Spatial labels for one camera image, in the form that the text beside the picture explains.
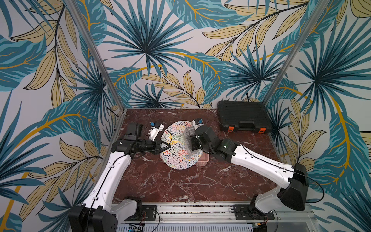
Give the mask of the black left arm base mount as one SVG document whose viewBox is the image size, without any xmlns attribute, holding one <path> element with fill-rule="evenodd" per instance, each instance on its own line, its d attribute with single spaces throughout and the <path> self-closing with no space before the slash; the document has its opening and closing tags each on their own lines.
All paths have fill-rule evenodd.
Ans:
<svg viewBox="0 0 371 232">
<path fill-rule="evenodd" d="M 125 221 L 155 221 L 156 219 L 158 219 L 157 205 L 144 205 Z"/>
</svg>

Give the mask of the colourful squiggle pattern plate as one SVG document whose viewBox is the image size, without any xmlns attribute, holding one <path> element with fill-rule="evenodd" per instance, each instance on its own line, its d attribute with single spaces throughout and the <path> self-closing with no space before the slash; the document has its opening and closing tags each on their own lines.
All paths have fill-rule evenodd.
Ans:
<svg viewBox="0 0 371 232">
<path fill-rule="evenodd" d="M 169 167 L 177 170 L 184 170 L 195 165 L 203 154 L 202 150 L 188 152 L 183 132 L 192 127 L 190 121 L 178 121 L 171 124 L 161 137 L 162 141 L 171 145 L 170 149 L 162 152 L 160 158 Z"/>
</svg>

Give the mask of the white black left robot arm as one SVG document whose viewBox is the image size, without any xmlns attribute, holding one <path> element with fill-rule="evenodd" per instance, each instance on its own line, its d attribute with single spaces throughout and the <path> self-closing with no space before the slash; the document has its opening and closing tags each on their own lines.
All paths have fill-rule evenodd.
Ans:
<svg viewBox="0 0 371 232">
<path fill-rule="evenodd" d="M 138 123 L 129 124 L 127 132 L 112 144 L 95 187 L 84 202 L 74 206 L 68 214 L 73 232 L 115 232 L 120 223 L 139 212 L 142 203 L 135 197 L 112 205 L 120 180 L 137 153 L 157 155 L 171 148 L 169 143 L 156 138 L 164 130 L 164 125 L 152 122 L 148 139 L 141 138 L 142 128 Z"/>
</svg>

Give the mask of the grey microfibre cloth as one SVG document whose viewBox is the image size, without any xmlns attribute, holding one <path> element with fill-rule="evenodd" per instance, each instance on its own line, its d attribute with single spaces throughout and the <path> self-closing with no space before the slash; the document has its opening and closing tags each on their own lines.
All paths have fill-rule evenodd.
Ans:
<svg viewBox="0 0 371 232">
<path fill-rule="evenodd" d="M 194 127 L 189 127 L 183 132 L 183 138 L 185 142 L 185 148 L 188 153 L 188 158 L 191 159 L 193 155 L 198 152 L 198 146 L 196 143 L 195 129 Z"/>
</svg>

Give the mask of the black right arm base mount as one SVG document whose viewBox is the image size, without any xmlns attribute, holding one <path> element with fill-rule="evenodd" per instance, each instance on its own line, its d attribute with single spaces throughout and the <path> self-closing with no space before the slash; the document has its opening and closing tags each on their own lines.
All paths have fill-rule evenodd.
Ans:
<svg viewBox="0 0 371 232">
<path fill-rule="evenodd" d="M 273 212 L 262 213 L 256 209 L 250 209 L 250 205 L 233 205 L 231 213 L 235 215 L 236 220 L 257 220 L 266 222 L 275 219 Z"/>
</svg>

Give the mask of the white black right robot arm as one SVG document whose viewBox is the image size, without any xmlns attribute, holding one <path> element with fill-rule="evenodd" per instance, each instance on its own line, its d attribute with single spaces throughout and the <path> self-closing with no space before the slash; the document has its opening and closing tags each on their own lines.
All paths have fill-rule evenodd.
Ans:
<svg viewBox="0 0 371 232">
<path fill-rule="evenodd" d="M 202 150 L 218 160 L 249 169 L 274 182 L 277 186 L 254 196 L 249 211 L 267 214 L 281 207 L 303 211 L 308 193 L 308 175 L 304 165 L 289 165 L 258 154 L 231 139 L 219 139 L 211 127 L 204 124 L 192 126 L 187 144 L 190 149 Z"/>
</svg>

